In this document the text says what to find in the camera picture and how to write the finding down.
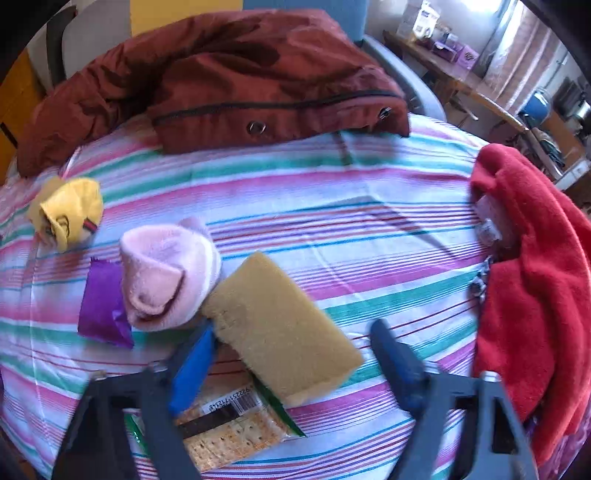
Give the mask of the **red fleece blanket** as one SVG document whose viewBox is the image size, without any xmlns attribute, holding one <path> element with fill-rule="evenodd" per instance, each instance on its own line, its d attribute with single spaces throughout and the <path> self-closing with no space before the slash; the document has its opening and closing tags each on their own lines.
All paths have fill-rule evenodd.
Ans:
<svg viewBox="0 0 591 480">
<path fill-rule="evenodd" d="M 481 149 L 470 187 L 514 235 L 491 266 L 473 371 L 499 373 L 520 420 L 536 417 L 531 449 L 542 465 L 590 398 L 590 222 L 508 146 Z"/>
</svg>

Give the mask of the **grey yellow blue chair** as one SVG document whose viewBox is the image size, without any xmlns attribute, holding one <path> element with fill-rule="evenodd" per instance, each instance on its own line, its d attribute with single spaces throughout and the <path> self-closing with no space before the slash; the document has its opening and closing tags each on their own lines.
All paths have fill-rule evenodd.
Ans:
<svg viewBox="0 0 591 480">
<path fill-rule="evenodd" d="M 91 1 L 72 2 L 46 24 L 46 55 L 51 84 L 82 70 L 115 46 L 154 32 L 160 42 L 187 28 L 204 46 L 245 36 L 266 21 L 285 26 L 297 14 L 318 20 L 324 33 L 358 46 L 372 56 L 404 92 L 408 110 L 441 121 L 444 108 L 435 93 L 399 57 L 365 33 L 367 1 Z"/>
</svg>

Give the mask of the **striped bed sheet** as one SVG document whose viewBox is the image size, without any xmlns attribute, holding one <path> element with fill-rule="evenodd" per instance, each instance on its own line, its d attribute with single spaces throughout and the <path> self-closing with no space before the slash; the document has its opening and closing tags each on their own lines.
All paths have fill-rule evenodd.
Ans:
<svg viewBox="0 0 591 480">
<path fill-rule="evenodd" d="M 133 335 L 132 349 L 81 337 L 92 259 L 116 260 L 134 227 L 201 218 L 225 273 L 269 255 L 351 338 L 363 366 L 338 391 L 291 410 L 304 436 L 213 472 L 216 479 L 383 479 L 412 420 L 370 351 L 385 320 L 417 355 L 471 372 L 479 303 L 469 285 L 488 253 L 469 178 L 484 141 L 425 116 L 407 138 L 341 133 L 263 148 L 165 156 L 138 117 L 63 169 L 98 181 L 104 216 L 86 246 L 59 254 L 28 220 L 42 178 L 1 189 L 1 428 L 41 474 L 94 371 L 125 374 L 164 358 L 177 332 Z"/>
</svg>

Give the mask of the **wooden desk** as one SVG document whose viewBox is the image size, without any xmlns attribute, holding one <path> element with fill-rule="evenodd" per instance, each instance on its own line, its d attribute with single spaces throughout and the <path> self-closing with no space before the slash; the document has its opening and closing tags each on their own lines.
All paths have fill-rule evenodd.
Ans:
<svg viewBox="0 0 591 480">
<path fill-rule="evenodd" d="M 394 53 L 404 52 L 412 56 L 423 67 L 433 73 L 437 80 L 433 91 L 443 105 L 453 103 L 458 94 L 463 94 L 493 112 L 503 122 L 510 125 L 525 143 L 533 150 L 543 165 L 549 178 L 556 182 L 563 173 L 543 150 L 533 130 L 518 116 L 511 114 L 492 98 L 491 88 L 483 83 L 474 73 L 452 64 L 436 54 L 418 45 L 416 42 L 403 39 L 388 30 L 383 31 L 385 44 Z"/>
</svg>

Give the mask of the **white box on desk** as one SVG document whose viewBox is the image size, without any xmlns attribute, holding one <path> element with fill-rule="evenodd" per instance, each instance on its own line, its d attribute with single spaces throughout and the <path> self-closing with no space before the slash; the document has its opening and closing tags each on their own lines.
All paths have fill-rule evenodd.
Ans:
<svg viewBox="0 0 591 480">
<path fill-rule="evenodd" d="M 411 8 L 411 23 L 415 37 L 430 38 L 441 16 L 437 6 L 428 0 L 408 1 L 407 6 Z"/>
</svg>

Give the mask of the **purple wrapper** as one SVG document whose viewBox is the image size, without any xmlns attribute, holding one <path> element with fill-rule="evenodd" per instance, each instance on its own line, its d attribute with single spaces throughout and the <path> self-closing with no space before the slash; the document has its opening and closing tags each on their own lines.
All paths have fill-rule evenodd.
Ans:
<svg viewBox="0 0 591 480">
<path fill-rule="evenodd" d="M 119 263 L 91 259 L 82 297 L 77 332 L 84 338 L 132 349 Z"/>
</svg>

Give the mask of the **cracker packet green ends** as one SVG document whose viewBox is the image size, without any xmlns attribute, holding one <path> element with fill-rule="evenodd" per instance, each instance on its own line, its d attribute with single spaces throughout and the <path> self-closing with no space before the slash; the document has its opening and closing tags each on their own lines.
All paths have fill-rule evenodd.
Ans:
<svg viewBox="0 0 591 480">
<path fill-rule="evenodd" d="M 174 425 L 202 473 L 304 437 L 283 403 L 225 344 L 216 347 L 197 398 Z"/>
</svg>

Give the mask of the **thick yellow sponge block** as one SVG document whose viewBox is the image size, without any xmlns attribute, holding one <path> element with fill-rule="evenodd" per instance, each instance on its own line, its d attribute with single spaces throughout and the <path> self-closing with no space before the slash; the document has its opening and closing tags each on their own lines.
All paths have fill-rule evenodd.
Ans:
<svg viewBox="0 0 591 480">
<path fill-rule="evenodd" d="M 363 365 L 348 336 L 260 252 L 219 283 L 200 312 L 288 408 L 338 389 Z"/>
</svg>

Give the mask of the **pink rolled sock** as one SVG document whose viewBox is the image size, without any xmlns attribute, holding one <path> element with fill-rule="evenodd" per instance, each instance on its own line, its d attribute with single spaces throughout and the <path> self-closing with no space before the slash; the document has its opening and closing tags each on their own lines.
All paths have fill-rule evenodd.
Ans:
<svg viewBox="0 0 591 480">
<path fill-rule="evenodd" d="M 119 249 L 127 320 L 141 331 L 191 321 L 221 275 L 221 254 L 197 217 L 133 228 Z"/>
</svg>

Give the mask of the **purple box on desk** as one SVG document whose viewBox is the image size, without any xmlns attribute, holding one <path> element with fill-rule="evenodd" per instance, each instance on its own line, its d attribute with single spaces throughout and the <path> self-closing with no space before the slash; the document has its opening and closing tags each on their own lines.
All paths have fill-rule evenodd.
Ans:
<svg viewBox="0 0 591 480">
<path fill-rule="evenodd" d="M 474 68 L 480 56 L 469 45 L 463 43 L 450 46 L 443 42 L 435 42 L 432 52 L 449 63 L 458 65 L 468 71 Z"/>
</svg>

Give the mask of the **yellow rolled sock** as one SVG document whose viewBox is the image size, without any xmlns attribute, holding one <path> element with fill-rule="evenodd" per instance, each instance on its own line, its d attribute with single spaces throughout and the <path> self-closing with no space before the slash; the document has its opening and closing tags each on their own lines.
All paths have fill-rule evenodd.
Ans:
<svg viewBox="0 0 591 480">
<path fill-rule="evenodd" d="M 103 211 L 97 181 L 86 177 L 63 180 L 54 176 L 33 198 L 27 218 L 43 243 L 65 252 L 96 233 Z"/>
</svg>

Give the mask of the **maroon down jacket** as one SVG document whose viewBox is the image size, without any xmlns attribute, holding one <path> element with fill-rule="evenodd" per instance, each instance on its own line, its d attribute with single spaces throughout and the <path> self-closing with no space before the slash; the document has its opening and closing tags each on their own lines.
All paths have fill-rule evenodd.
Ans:
<svg viewBox="0 0 591 480">
<path fill-rule="evenodd" d="M 184 28 L 162 42 L 147 32 L 108 50 L 40 104 L 18 146 L 19 174 L 64 164 L 138 113 L 168 155 L 342 130 L 410 133 L 396 81 L 358 46 L 297 14 L 211 47 Z"/>
</svg>

